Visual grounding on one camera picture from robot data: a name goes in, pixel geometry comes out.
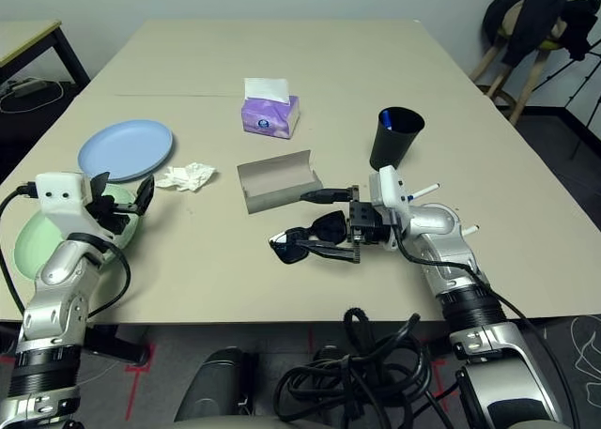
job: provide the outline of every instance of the black jacket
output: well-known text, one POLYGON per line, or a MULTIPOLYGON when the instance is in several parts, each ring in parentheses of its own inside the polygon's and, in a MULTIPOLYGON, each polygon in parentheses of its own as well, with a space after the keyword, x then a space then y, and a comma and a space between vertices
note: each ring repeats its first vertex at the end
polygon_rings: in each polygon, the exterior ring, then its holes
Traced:
MULTIPOLYGON (((521 0, 494 0, 486 11, 483 27, 488 40, 493 43, 501 27, 505 13, 521 0)), ((567 23, 559 42, 577 60, 584 59, 591 45, 587 36, 597 18, 601 0, 523 0, 524 5, 517 18, 514 33, 509 39, 503 63, 517 66, 522 59, 536 49, 551 33, 558 18, 567 23)))

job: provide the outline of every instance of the blue plate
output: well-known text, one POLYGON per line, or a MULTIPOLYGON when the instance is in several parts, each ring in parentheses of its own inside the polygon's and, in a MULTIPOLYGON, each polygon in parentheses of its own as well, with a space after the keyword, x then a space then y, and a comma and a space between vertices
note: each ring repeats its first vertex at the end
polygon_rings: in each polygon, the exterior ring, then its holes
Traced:
POLYGON ((173 134, 163 124, 133 119, 92 136, 79 151, 77 162, 87 176, 108 171, 111 182, 131 180, 161 164, 172 145, 173 134))

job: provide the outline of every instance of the black cable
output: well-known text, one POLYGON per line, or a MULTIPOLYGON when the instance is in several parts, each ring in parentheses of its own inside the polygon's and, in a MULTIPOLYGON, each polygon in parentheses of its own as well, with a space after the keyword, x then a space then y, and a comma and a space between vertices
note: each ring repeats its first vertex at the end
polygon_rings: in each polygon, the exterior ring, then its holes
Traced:
POLYGON ((95 311, 90 312, 90 315, 88 316, 90 318, 92 316, 94 316, 95 314, 99 314, 100 312, 108 309, 113 304, 118 302, 121 298, 123 298, 125 293, 130 288, 130 284, 131 284, 131 269, 130 269, 130 264, 128 263, 127 258, 125 258, 125 254, 119 248, 117 248, 117 246, 114 245, 113 243, 109 243, 108 241, 106 241, 106 246, 115 255, 115 257, 119 260, 119 262, 121 262, 121 265, 123 266, 123 270, 125 271, 125 282, 123 283, 123 286, 121 287, 121 291, 119 291, 119 293, 114 298, 109 300, 107 303, 101 305, 95 311))
POLYGON ((396 238, 396 244, 398 245, 398 250, 401 252, 401 254, 403 254, 403 256, 409 262, 416 263, 418 265, 426 265, 426 266, 429 266, 429 267, 444 267, 444 268, 459 268, 459 269, 463 269, 464 271, 466 271, 470 275, 470 277, 478 285, 482 286, 483 289, 486 290, 486 292, 490 296, 492 296, 495 299, 498 299, 500 302, 502 302, 503 304, 505 304, 509 309, 511 309, 519 317, 519 319, 521 319, 524 322, 524 324, 526 325, 526 327, 528 329, 530 329, 534 333, 534 336, 536 337, 536 340, 545 349, 545 352, 547 353, 548 357, 550 358, 551 363, 553 363, 553 367, 555 368, 555 371, 557 372, 558 376, 560 377, 563 389, 565 391, 565 395, 567 397, 568 405, 570 407, 570 413, 572 415, 572 423, 574 424, 574 428, 573 429, 580 429, 580 419, 578 417, 578 412, 577 412, 577 409, 576 409, 576 400, 574 399, 574 394, 572 393, 572 389, 570 388, 570 384, 567 381, 567 377, 565 376, 565 372, 563 371, 563 368, 560 365, 559 360, 555 356, 555 353, 553 353, 553 351, 551 350, 551 346, 549 346, 547 340, 545 340, 545 337, 543 337, 543 335, 536 328, 536 326, 530 321, 530 319, 528 319, 528 317, 526 315, 524 315, 522 312, 520 312, 519 309, 514 304, 512 304, 509 300, 507 300, 506 298, 504 298, 503 296, 501 296, 499 293, 497 293, 496 291, 494 291, 491 288, 490 283, 484 282, 480 278, 480 276, 478 276, 478 274, 476 274, 473 271, 473 269, 471 269, 471 267, 469 265, 466 265, 466 264, 463 264, 463 263, 456 263, 456 262, 439 262, 439 261, 436 261, 436 260, 426 260, 424 258, 415 257, 415 256, 411 255, 407 251, 407 249, 405 248, 405 246, 403 245, 403 242, 402 242, 403 241, 403 235, 401 233, 401 229, 399 228, 399 226, 397 224, 396 214, 394 212, 391 212, 391 221, 393 222, 392 228, 393 228, 393 231, 394 231, 394 237, 396 238))
MULTIPOLYGON (((23 194, 23 193, 20 192, 19 190, 15 190, 11 194, 9 194, 4 199, 4 201, 2 201, 2 204, 0 204, 0 220, 2 219, 2 213, 7 208, 10 201, 12 201, 15 197, 17 197, 21 194, 23 194)), ((8 272, 7 262, 4 259, 4 255, 2 255, 2 249, 0 249, 0 269, 2 269, 2 274, 4 275, 4 280, 5 280, 5 283, 7 284, 8 292, 12 296, 12 300, 14 300, 15 305, 17 306, 17 309, 19 309, 19 313, 23 314, 23 312, 25 311, 25 307, 23 306, 23 302, 21 301, 21 298, 19 297, 19 293, 17 292, 17 289, 15 288, 15 284, 12 281, 12 278, 10 277, 10 272, 8 272)))
MULTIPOLYGON (((340 353, 335 359, 317 359, 306 366, 286 372, 278 382, 273 394, 273 410, 280 420, 289 422, 322 410, 344 406, 341 426, 348 427, 349 421, 363 415, 363 406, 371 406, 381 429, 390 429, 391 422, 386 407, 403 407, 402 429, 413 427, 411 404, 422 397, 428 398, 428 387, 432 369, 427 351, 411 334, 420 317, 413 314, 397 332, 375 340, 371 323, 361 309, 350 309, 345 313, 344 325, 347 338, 357 351, 356 355, 340 353), (414 354, 410 365, 386 363, 386 359, 398 350, 414 354), (282 395, 286 392, 298 402, 306 403, 302 410, 284 413, 282 395)), ((438 406, 441 420, 447 429, 453 425, 438 406)))
MULTIPOLYGON (((447 390, 443 391, 441 394, 439 394, 438 396, 435 396, 434 399, 436 401, 440 401, 446 397, 448 397, 453 391, 457 390, 459 388, 459 383, 455 382, 451 387, 449 387, 447 390)), ((431 402, 427 402, 425 403, 423 406, 421 406, 420 408, 418 408, 416 411, 413 412, 413 418, 417 418, 420 415, 422 415, 422 413, 424 413, 428 408, 430 408, 432 406, 431 402)))
POLYGON ((123 298, 125 293, 130 288, 130 284, 131 284, 130 264, 128 263, 128 259, 125 257, 125 254, 123 253, 123 251, 121 251, 119 248, 117 248, 117 246, 115 244, 111 243, 110 241, 107 241, 100 237, 96 237, 94 235, 83 234, 83 233, 70 234, 68 239, 89 243, 92 246, 99 249, 101 252, 106 252, 107 250, 111 251, 115 255, 115 257, 119 260, 119 262, 121 262, 121 265, 123 266, 123 270, 125 271, 125 282, 123 283, 123 286, 121 287, 121 291, 119 291, 119 293, 114 298, 112 298, 105 304, 102 304, 98 309, 90 312, 88 317, 91 318, 92 316, 99 314, 100 312, 108 309, 109 307, 114 305, 116 302, 118 302, 121 298, 123 298))

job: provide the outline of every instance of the table surface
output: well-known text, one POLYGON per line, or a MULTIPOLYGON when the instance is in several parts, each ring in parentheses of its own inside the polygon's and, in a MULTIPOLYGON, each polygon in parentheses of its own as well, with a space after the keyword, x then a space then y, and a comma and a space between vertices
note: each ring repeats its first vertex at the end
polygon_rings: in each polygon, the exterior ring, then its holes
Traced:
POLYGON ((0 68, 60 26, 60 21, 0 21, 0 68))
MULTIPOLYGON (((105 126, 156 119, 175 134, 166 164, 200 161, 219 174, 199 192, 156 190, 126 250, 131 290, 97 320, 337 321, 350 306, 374 320, 404 320, 413 312, 440 320, 420 269, 400 254, 371 246, 360 265, 310 255, 287 266, 268 246, 270 236, 345 206, 296 203, 249 216, 239 185, 237 165, 311 149, 324 186, 359 184, 368 200, 377 114, 391 105, 409 107, 426 122, 399 169, 409 189, 440 182, 424 202, 441 202, 466 226, 480 225, 468 242, 493 286, 532 317, 598 313, 601 233, 413 21, 147 23, 29 152, 0 195, 40 172, 77 170, 80 146, 105 126), (140 63, 157 67, 143 84, 133 79, 140 63), (301 107, 291 140, 242 131, 248 76, 290 81, 301 107), (110 95, 109 88, 150 95, 110 95)), ((127 186, 135 190, 137 183, 127 186)), ((26 199, 8 208, 0 227, 7 252, 37 208, 26 199)), ((31 296, 32 284, 11 270, 20 293, 31 296)), ((108 268, 96 302, 118 290, 120 274, 118 265, 108 268)), ((0 318, 18 318, 0 287, 0 318)))

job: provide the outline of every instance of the black sunglasses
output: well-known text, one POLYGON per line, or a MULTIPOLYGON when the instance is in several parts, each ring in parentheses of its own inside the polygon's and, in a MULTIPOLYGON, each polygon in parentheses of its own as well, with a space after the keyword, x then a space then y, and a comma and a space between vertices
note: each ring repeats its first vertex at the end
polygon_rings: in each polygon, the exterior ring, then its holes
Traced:
POLYGON ((278 258, 287 265, 296 263, 309 255, 306 248, 297 245, 298 240, 317 237, 322 241, 340 244, 347 239, 347 220, 338 210, 317 218, 311 227, 294 227, 270 238, 270 246, 278 258))

